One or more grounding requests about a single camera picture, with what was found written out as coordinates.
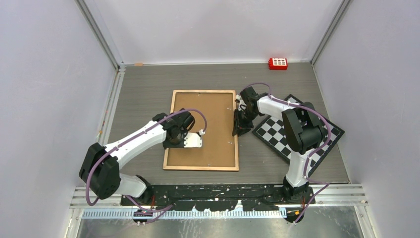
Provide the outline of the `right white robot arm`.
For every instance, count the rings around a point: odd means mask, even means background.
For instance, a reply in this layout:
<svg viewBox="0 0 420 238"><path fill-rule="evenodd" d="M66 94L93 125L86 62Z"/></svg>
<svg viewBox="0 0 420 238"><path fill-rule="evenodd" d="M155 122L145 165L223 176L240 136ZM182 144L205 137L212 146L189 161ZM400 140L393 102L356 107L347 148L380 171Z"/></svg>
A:
<svg viewBox="0 0 420 238"><path fill-rule="evenodd" d="M285 139L291 149L289 169L283 180L282 195L288 203L296 203L308 191L309 159L330 139L331 130L325 118L309 102L290 103L270 93L258 94L252 86L236 96L233 135L241 136L254 128L253 120L269 115L283 122Z"/></svg>

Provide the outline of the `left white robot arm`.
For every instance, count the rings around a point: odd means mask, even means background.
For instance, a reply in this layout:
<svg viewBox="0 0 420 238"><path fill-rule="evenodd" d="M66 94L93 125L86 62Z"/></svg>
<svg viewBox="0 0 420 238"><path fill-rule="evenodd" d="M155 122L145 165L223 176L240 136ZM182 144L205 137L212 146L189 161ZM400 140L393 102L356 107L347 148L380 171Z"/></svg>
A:
<svg viewBox="0 0 420 238"><path fill-rule="evenodd" d="M79 172L80 179L86 183L86 196L93 192L97 200L104 200L119 194L132 197L140 205L147 205L153 196L151 184L142 176L121 173L121 168L158 144L164 149L202 147L202 136L206 130L191 132L195 122L186 109L169 115L160 113L123 139L107 145L92 144Z"/></svg>

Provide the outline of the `black picture frame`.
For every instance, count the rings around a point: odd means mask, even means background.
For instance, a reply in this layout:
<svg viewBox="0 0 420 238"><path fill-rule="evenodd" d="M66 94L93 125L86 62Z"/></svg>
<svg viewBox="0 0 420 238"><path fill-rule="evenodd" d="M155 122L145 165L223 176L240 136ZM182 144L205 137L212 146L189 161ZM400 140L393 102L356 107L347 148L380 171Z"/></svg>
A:
<svg viewBox="0 0 420 238"><path fill-rule="evenodd" d="M205 134L200 148L166 149L163 169L237 172L238 137L232 135L235 99L234 90L175 90L171 111L192 109L196 123L191 132L205 129Z"/></svg>

